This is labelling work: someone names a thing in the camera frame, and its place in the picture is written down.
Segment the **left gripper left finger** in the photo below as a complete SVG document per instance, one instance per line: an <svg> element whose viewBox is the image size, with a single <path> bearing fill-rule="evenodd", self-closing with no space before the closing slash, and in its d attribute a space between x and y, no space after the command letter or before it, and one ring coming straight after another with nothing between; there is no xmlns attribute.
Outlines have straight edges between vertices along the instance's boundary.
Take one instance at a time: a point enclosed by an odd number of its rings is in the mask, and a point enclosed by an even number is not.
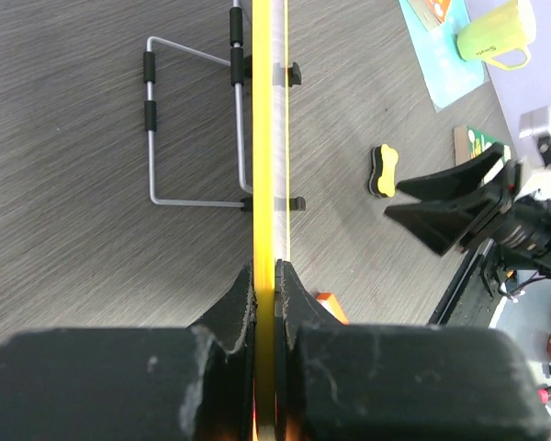
<svg viewBox="0 0 551 441"><path fill-rule="evenodd" d="M244 266L185 328L52 328L0 344L0 440L248 440L255 299Z"/></svg>

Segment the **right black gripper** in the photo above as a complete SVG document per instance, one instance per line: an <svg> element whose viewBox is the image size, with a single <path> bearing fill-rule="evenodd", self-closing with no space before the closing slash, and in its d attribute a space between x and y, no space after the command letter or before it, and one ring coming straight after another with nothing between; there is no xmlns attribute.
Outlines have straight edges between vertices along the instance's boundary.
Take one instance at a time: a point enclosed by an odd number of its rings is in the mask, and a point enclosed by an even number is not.
<svg viewBox="0 0 551 441"><path fill-rule="evenodd" d="M458 166L399 181L398 191L421 202L390 206L386 216L437 255L492 240L499 266L551 278L551 198L524 193L527 165L504 163L504 153L496 142Z"/></svg>

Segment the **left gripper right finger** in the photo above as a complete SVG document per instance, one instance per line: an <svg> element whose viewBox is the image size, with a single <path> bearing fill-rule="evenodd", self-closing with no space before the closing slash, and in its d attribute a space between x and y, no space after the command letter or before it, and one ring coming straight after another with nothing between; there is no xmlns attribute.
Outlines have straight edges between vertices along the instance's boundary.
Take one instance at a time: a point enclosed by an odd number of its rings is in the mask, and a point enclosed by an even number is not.
<svg viewBox="0 0 551 441"><path fill-rule="evenodd" d="M344 324L275 267L280 440L546 440L523 352L468 326Z"/></svg>

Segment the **yellow black eraser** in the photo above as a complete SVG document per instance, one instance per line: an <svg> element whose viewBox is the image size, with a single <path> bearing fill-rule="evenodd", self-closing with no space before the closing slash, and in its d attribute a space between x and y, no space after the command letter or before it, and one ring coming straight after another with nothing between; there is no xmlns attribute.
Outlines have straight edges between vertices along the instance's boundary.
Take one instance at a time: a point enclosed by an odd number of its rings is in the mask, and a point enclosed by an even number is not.
<svg viewBox="0 0 551 441"><path fill-rule="evenodd" d="M398 152L384 143L371 151L371 174L368 190L379 198L393 198L396 193L395 174Z"/></svg>

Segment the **yellow framed whiteboard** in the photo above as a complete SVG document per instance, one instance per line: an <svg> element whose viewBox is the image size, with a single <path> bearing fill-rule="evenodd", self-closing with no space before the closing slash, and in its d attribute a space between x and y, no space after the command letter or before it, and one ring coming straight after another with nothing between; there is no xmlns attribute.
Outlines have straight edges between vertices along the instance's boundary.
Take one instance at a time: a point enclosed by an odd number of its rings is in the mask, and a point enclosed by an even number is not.
<svg viewBox="0 0 551 441"><path fill-rule="evenodd" d="M167 329L160 440L277 440L285 429L283 270L290 214L306 207L289 184L289 89L301 81L288 55L288 4L236 1L230 11L239 185L253 217L253 259L198 321Z"/></svg>

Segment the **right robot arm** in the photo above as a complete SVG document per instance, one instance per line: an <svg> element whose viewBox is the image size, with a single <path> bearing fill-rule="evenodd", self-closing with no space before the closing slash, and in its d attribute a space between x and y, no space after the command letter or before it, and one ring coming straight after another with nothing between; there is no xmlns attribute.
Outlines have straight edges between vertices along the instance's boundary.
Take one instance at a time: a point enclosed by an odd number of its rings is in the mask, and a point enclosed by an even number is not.
<svg viewBox="0 0 551 441"><path fill-rule="evenodd" d="M513 299L524 286L504 291L510 272L551 279L551 170L503 157L496 143L456 167L401 181L397 189L416 201L385 213L437 255L477 254L488 293Z"/></svg>

